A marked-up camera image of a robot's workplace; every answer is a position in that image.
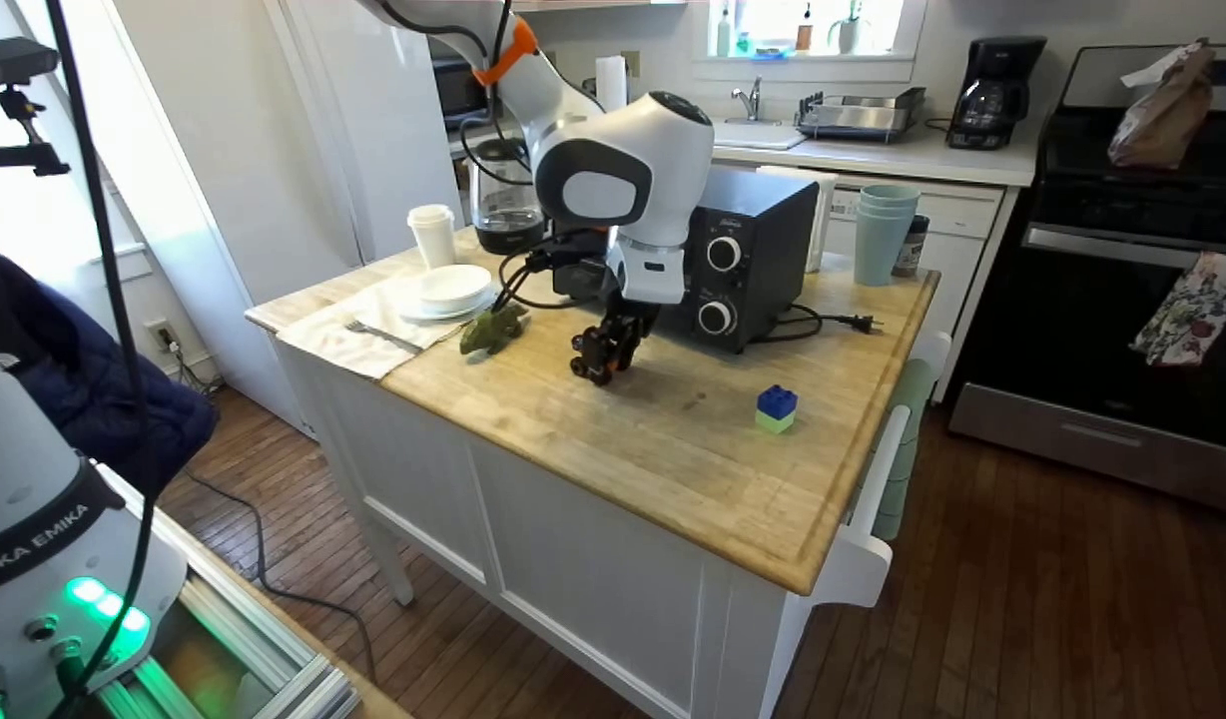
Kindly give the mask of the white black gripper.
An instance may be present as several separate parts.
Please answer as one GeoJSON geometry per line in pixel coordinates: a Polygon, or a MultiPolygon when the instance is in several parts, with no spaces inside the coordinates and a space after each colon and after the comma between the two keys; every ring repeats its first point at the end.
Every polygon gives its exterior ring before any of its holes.
{"type": "Polygon", "coordinates": [[[576,370],[584,378],[624,374],[657,319],[653,308],[676,308],[686,296],[682,222],[568,227],[543,252],[560,296],[599,308],[611,300],[641,304],[601,316],[576,336],[576,370]]]}

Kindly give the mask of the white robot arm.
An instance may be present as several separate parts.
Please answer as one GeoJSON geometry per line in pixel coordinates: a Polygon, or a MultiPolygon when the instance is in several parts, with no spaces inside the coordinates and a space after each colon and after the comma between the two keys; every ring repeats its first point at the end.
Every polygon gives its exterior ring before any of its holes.
{"type": "Polygon", "coordinates": [[[628,370],[663,308],[686,300],[686,234],[713,125],[676,93],[601,110],[543,57],[511,0],[360,0],[374,18],[435,34],[503,102],[528,142],[532,186],[553,222],[599,227],[613,296],[576,336],[571,370],[628,370]]]}

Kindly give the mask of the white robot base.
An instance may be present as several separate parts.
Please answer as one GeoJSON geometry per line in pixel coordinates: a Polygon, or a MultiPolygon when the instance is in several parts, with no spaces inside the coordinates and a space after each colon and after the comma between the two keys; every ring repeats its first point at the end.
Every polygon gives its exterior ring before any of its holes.
{"type": "Polygon", "coordinates": [[[130,674],[186,564],[0,366],[0,719],[42,719],[87,678],[130,674]]]}

